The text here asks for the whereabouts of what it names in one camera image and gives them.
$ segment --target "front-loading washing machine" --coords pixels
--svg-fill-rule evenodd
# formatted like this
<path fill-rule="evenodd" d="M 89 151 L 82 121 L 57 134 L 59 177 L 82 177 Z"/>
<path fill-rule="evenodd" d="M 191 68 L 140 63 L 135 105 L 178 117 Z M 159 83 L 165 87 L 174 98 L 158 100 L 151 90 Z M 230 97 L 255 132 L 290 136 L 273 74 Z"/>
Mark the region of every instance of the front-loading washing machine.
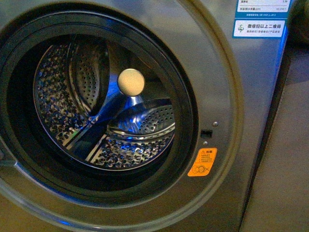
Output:
<path fill-rule="evenodd" d="M 237 231 L 291 5 L 247 2 L 2 1 L 3 196 L 72 231 Z"/>

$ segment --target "stainless steel drum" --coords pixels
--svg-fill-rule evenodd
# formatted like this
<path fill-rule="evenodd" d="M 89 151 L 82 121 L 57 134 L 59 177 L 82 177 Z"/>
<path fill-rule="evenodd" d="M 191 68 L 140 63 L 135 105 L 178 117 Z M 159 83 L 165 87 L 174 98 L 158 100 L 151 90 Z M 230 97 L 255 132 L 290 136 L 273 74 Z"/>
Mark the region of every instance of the stainless steel drum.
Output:
<path fill-rule="evenodd" d="M 115 58 L 114 45 L 96 37 L 70 38 L 50 46 L 35 72 L 34 101 L 46 133 L 67 155 L 98 169 L 135 169 L 156 159 L 174 136 L 170 100 L 144 101 L 145 80 L 135 69 L 117 73 L 118 89 L 107 97 L 116 85 L 110 78 L 110 63 L 117 66 L 115 59 L 133 55 L 122 48 L 126 55 Z M 97 135 L 89 137 L 91 131 Z"/>

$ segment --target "silver panel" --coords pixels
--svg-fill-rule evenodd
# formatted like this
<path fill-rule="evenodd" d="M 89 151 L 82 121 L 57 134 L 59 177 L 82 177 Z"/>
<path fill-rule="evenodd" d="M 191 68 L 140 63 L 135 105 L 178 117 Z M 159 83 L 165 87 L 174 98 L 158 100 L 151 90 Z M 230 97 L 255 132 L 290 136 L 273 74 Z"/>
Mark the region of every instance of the silver panel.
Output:
<path fill-rule="evenodd" d="M 48 2 L 63 1 L 1 2 L 1 27 L 3 28 L 19 14 Z M 190 217 L 162 231 L 237 231 L 286 35 L 282 40 L 232 39 L 236 0 L 193 0 L 190 3 L 182 0 L 179 2 L 133 0 L 130 4 L 116 0 L 85 2 L 107 5 L 134 18 L 167 44 L 185 69 L 197 96 L 198 113 L 200 118 L 204 118 L 200 122 L 200 129 L 211 127 L 214 121 L 219 122 L 220 126 L 214 130 L 213 139 L 208 141 L 209 146 L 221 147 L 222 150 L 228 150 L 235 155 L 239 145 L 232 169 L 228 174 L 228 169 L 225 171 L 224 174 L 228 176 L 221 185 L 220 181 L 216 183 L 216 187 L 220 185 L 220 188 L 215 193 L 212 192 L 214 195 Z M 229 93 L 225 90 L 227 86 L 234 90 Z M 228 138 L 227 134 L 231 131 L 234 132 L 234 137 Z M 202 147 L 202 142 L 199 140 L 197 148 Z M 190 181 L 189 177 L 184 177 L 181 185 L 173 187 L 174 195 L 181 196 L 178 199 L 165 198 L 166 202 L 170 204 L 173 204 L 173 201 L 185 202 L 187 197 L 181 193 L 195 194 L 191 188 L 184 188 Z M 34 184 L 29 183 L 29 186 L 38 189 Z M 55 203 L 59 212 L 73 213 L 73 209 L 69 206 L 60 207 L 63 202 L 57 197 L 51 195 L 50 201 Z M 155 214 L 155 206 L 156 200 L 147 207 L 141 206 L 139 210 L 145 212 L 150 210 Z M 188 211 L 188 214 L 200 206 L 201 204 L 197 204 Z M 132 218 L 138 215 L 137 212 L 131 213 Z M 106 217 L 102 220 L 110 221 L 113 218 Z"/>

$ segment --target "warning label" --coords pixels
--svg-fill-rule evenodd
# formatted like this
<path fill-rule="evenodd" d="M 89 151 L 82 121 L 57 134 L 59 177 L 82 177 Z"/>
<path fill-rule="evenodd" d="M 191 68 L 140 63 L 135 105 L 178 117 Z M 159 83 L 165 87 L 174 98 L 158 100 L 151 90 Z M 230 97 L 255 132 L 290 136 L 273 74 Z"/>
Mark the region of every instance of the warning label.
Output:
<path fill-rule="evenodd" d="M 216 148 L 202 148 L 198 151 L 197 158 L 190 169 L 188 176 L 206 176 L 209 174 L 216 158 Z"/>

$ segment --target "sticker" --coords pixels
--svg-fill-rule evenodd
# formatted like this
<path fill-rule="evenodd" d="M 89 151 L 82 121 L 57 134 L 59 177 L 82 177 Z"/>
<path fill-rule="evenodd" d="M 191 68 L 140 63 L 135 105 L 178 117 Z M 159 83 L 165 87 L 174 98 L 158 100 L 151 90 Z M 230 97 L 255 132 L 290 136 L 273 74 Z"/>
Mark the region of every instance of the sticker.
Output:
<path fill-rule="evenodd" d="M 291 0 L 238 0 L 237 12 L 286 13 Z"/>
<path fill-rule="evenodd" d="M 283 34 L 285 20 L 236 20 L 233 37 L 273 37 Z"/>
<path fill-rule="evenodd" d="M 209 174 L 216 158 L 216 148 L 202 148 L 198 151 L 197 158 L 190 169 L 188 176 L 206 176 Z"/>
<path fill-rule="evenodd" d="M 238 0 L 233 38 L 277 39 L 286 35 L 291 0 Z"/>

